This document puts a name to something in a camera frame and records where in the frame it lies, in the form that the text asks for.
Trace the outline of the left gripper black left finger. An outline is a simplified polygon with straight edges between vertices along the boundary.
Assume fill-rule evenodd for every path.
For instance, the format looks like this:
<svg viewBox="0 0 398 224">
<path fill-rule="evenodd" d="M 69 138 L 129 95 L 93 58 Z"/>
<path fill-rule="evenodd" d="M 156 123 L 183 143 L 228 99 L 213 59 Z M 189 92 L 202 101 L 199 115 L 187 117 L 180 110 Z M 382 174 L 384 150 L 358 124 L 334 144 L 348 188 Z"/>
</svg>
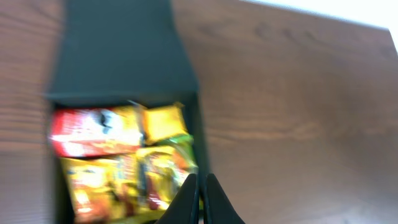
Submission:
<svg viewBox="0 0 398 224">
<path fill-rule="evenodd" d="M 197 224 L 199 212 L 198 177 L 189 174 L 172 203 L 155 224 Z"/>
</svg>

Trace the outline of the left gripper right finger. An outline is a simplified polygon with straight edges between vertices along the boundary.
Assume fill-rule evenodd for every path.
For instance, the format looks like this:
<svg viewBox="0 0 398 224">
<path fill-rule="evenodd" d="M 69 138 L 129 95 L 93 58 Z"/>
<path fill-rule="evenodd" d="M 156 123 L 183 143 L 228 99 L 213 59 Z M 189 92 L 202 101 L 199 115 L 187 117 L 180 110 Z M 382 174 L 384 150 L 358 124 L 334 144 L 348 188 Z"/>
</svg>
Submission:
<svg viewBox="0 0 398 224">
<path fill-rule="evenodd" d="M 245 224 L 214 174 L 206 177 L 204 212 L 206 224 Z"/>
</svg>

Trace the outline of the yellow orange snack packet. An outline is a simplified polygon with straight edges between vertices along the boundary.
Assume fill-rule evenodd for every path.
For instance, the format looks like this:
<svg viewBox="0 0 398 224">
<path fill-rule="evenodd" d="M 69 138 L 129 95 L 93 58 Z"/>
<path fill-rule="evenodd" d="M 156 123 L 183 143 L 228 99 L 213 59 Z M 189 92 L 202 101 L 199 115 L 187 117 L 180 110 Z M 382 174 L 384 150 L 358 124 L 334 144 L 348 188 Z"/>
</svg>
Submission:
<svg viewBox="0 0 398 224">
<path fill-rule="evenodd" d="M 61 159 L 75 223 L 109 223 L 123 219 L 114 176 L 118 156 Z"/>
</svg>

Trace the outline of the yellow square snack packet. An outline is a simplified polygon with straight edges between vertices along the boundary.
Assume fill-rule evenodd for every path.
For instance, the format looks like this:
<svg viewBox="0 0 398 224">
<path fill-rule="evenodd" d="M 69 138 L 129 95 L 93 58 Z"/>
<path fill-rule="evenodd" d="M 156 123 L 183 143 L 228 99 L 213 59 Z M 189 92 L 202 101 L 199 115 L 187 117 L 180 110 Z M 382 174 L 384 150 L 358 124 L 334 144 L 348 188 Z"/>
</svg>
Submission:
<svg viewBox="0 0 398 224">
<path fill-rule="evenodd" d="M 143 127 L 146 144 L 153 145 L 164 139 L 188 134 L 182 108 L 183 105 L 176 102 L 168 106 L 144 109 Z"/>
</svg>

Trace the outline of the red Pringles can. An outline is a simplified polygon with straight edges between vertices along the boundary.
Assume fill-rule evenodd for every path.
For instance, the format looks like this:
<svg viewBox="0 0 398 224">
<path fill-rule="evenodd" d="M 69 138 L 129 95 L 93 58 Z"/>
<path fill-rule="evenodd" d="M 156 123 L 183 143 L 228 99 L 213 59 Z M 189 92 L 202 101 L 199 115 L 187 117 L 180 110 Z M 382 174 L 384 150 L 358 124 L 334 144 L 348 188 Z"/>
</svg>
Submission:
<svg viewBox="0 0 398 224">
<path fill-rule="evenodd" d="M 97 157 L 134 152 L 143 145 L 138 104 L 57 110 L 49 138 L 60 157 Z"/>
</svg>

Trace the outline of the dark green box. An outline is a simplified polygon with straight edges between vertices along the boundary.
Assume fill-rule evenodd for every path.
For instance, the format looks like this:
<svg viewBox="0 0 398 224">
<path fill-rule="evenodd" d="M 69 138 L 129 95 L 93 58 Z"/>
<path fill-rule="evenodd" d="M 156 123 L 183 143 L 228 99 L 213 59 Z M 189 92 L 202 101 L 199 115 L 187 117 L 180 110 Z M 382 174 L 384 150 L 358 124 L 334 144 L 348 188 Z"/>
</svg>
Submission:
<svg viewBox="0 0 398 224">
<path fill-rule="evenodd" d="M 65 25 L 46 100 L 59 108 L 183 104 L 205 198 L 209 160 L 197 77 L 169 0 L 66 0 Z"/>
</svg>

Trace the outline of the yellow chocolate snack packet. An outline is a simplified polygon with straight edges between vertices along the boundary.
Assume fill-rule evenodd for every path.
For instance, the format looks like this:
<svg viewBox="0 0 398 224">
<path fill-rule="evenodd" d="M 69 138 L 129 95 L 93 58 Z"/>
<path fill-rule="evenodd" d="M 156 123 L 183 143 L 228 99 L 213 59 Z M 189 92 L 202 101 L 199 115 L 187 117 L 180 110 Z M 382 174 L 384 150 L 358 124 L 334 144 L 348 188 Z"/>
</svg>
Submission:
<svg viewBox="0 0 398 224">
<path fill-rule="evenodd" d="M 117 157 L 115 185 L 122 217 L 138 215 L 146 206 L 140 180 L 140 162 L 136 152 Z"/>
<path fill-rule="evenodd" d="M 140 162 L 140 180 L 147 211 L 164 211 L 180 190 L 189 173 L 180 167 L 182 158 L 172 146 L 141 148 L 136 152 Z"/>
</svg>

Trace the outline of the green yellow snack packet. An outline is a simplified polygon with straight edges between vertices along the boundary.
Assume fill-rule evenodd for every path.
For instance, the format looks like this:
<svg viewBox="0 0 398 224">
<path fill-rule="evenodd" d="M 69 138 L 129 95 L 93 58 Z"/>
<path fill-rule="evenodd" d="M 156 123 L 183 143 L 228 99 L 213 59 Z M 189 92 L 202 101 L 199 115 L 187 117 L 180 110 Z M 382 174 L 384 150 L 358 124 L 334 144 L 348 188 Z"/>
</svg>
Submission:
<svg viewBox="0 0 398 224">
<path fill-rule="evenodd" d="M 157 146 L 172 146 L 182 158 L 180 167 L 189 173 L 198 173 L 198 166 L 193 153 L 193 137 L 190 134 L 179 134 L 156 143 Z"/>
</svg>

